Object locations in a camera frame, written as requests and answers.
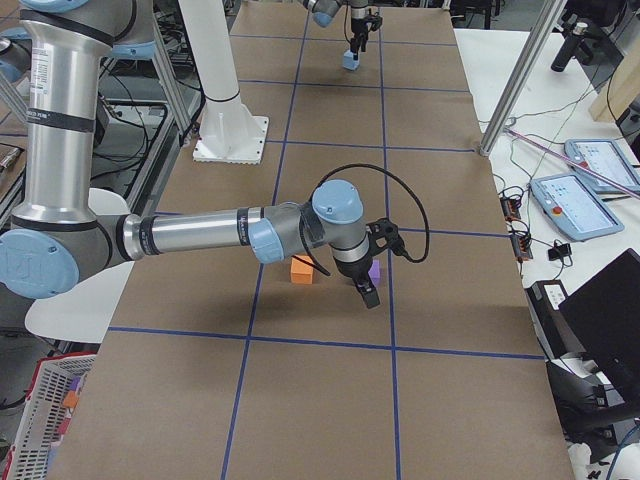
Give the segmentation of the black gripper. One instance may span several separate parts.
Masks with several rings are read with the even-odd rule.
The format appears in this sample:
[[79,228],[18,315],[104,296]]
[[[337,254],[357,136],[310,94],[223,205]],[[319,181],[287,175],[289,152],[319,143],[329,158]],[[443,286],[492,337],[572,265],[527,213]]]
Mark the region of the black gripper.
[[352,280],[367,309],[373,309],[380,305],[377,287],[374,286],[369,274],[369,270],[373,266],[372,259],[360,259],[355,262],[337,260],[336,266],[343,276]]
[[368,43],[368,34],[370,32],[375,32],[379,30],[382,26],[382,17],[378,13],[369,13],[366,14],[363,18],[352,18],[351,19],[351,32],[353,34],[353,38],[350,39],[350,51],[357,52],[358,51],[358,41],[356,38],[359,38],[359,50],[361,52],[366,51],[366,46]]

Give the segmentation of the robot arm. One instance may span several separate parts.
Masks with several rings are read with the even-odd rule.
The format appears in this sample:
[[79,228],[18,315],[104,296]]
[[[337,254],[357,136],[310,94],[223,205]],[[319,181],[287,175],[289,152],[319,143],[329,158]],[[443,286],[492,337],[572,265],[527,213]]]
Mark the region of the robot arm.
[[300,4],[320,27],[329,26],[342,7],[349,10],[351,37],[348,43],[354,58],[366,51],[369,34],[378,31],[383,24],[380,13],[374,12],[370,2],[365,0],[303,0]]
[[45,299],[110,267],[174,251],[247,246],[263,264],[328,245],[368,307],[372,228],[357,189],[328,178],[304,204],[209,214],[99,215],[88,204],[99,64],[117,47],[154,49],[149,1],[25,1],[32,40],[25,196],[1,237],[1,281]]

